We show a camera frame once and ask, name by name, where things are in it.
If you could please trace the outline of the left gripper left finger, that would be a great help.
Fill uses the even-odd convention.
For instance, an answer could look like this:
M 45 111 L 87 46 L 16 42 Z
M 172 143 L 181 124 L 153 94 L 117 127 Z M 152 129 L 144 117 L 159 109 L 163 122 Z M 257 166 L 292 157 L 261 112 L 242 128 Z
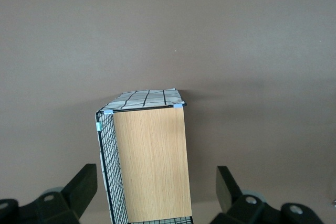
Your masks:
M 19 208 L 19 223 L 79 223 L 98 188 L 96 164 L 86 164 L 60 191 Z

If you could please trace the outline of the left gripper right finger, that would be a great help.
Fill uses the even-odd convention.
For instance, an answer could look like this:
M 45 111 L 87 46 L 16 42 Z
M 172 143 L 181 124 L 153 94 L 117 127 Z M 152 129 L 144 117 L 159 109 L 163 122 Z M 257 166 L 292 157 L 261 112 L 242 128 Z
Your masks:
M 216 195 L 221 212 L 211 223 L 285 223 L 281 212 L 259 197 L 243 194 L 226 166 L 216 169 Z

